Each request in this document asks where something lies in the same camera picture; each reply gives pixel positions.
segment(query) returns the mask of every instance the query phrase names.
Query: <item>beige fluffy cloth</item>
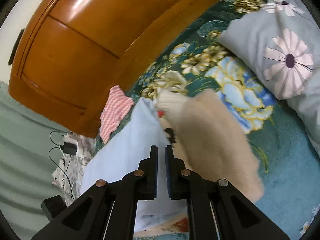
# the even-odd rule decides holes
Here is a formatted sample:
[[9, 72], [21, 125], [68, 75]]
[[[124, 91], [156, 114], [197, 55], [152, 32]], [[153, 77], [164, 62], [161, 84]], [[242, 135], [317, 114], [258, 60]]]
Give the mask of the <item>beige fluffy cloth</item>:
[[174, 154], [203, 179], [227, 179], [253, 203], [263, 195], [259, 161], [239, 123], [207, 89], [194, 98], [163, 90], [157, 101], [183, 150]]

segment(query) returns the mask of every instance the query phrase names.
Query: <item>metal pivot screw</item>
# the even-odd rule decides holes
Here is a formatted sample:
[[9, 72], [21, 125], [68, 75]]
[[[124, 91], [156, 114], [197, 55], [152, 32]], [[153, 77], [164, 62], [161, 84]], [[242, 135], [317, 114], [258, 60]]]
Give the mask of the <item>metal pivot screw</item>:
[[144, 174], [144, 171], [143, 170], [136, 170], [134, 171], [134, 175], [137, 176], [137, 177], [141, 177], [143, 176]]
[[96, 186], [97, 187], [103, 187], [104, 185], [106, 185], [107, 184], [107, 182], [104, 180], [104, 179], [98, 179], [97, 181], [96, 181]]
[[181, 171], [181, 175], [183, 176], [189, 176], [191, 174], [191, 171], [188, 169], [184, 169]]
[[218, 183], [220, 186], [223, 186], [223, 187], [226, 187], [229, 184], [229, 182], [226, 179], [219, 179]]

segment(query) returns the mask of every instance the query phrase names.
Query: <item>white flower print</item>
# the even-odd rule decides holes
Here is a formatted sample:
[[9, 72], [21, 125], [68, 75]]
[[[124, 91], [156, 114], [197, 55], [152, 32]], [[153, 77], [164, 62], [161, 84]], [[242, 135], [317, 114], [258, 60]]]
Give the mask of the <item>white flower print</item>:
[[315, 219], [315, 216], [318, 214], [319, 210], [320, 210], [320, 204], [313, 208], [313, 210], [312, 210], [313, 218], [311, 219], [310, 222], [305, 222], [303, 224], [303, 227], [301, 228], [300, 236], [303, 236], [303, 234], [307, 231], [307, 229], [309, 228], [310, 224]]
[[313, 66], [311, 53], [305, 53], [308, 47], [293, 31], [285, 28], [283, 37], [272, 38], [281, 51], [266, 47], [264, 55], [265, 58], [278, 61], [263, 72], [266, 80], [277, 76], [274, 94], [278, 99], [300, 95]]
[[276, 11], [284, 11], [287, 16], [295, 16], [294, 12], [303, 14], [304, 11], [296, 7], [295, 5], [288, 3], [284, 0], [273, 0], [272, 3], [263, 5], [263, 8], [268, 13], [275, 13]]

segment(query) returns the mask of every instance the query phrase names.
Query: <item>green floral blanket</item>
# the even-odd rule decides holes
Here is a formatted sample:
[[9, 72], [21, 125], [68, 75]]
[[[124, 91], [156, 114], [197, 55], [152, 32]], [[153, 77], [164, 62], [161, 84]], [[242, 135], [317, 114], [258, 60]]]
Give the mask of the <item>green floral blanket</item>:
[[[266, 1], [219, 1], [167, 47], [128, 94], [135, 101], [139, 96], [156, 100], [161, 89], [189, 97], [214, 89], [260, 160], [265, 193], [256, 205], [294, 240], [319, 208], [319, 157], [297, 114], [277, 100], [241, 59], [216, 42], [230, 21], [259, 10]], [[111, 137], [129, 120], [130, 114]], [[177, 239], [177, 235], [151, 239]]]

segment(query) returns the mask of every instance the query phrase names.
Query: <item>purple flower center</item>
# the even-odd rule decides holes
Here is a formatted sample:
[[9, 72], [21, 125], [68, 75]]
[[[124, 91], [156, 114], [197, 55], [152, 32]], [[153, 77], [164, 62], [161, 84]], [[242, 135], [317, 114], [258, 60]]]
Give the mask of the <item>purple flower center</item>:
[[294, 66], [294, 56], [292, 54], [288, 54], [285, 58], [285, 64], [288, 68], [293, 68]]

